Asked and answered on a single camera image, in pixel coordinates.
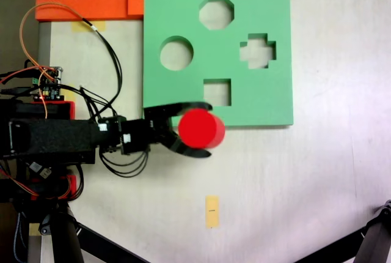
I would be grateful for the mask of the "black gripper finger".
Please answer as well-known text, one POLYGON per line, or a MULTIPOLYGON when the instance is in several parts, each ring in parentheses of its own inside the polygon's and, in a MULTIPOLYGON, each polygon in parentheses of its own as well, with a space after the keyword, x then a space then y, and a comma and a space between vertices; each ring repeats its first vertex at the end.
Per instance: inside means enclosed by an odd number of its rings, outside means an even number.
POLYGON ((174 153, 192 157, 192 158, 208 158, 211 152, 205 149, 195 149, 186 145, 180 137, 172 130, 162 131, 159 134, 158 142, 174 153))
POLYGON ((184 115, 191 109, 203 109, 211 111, 213 106, 207 102, 179 102, 166 105, 151 106, 144 108, 144 119, 151 128, 159 126, 171 126, 171 118, 184 115))

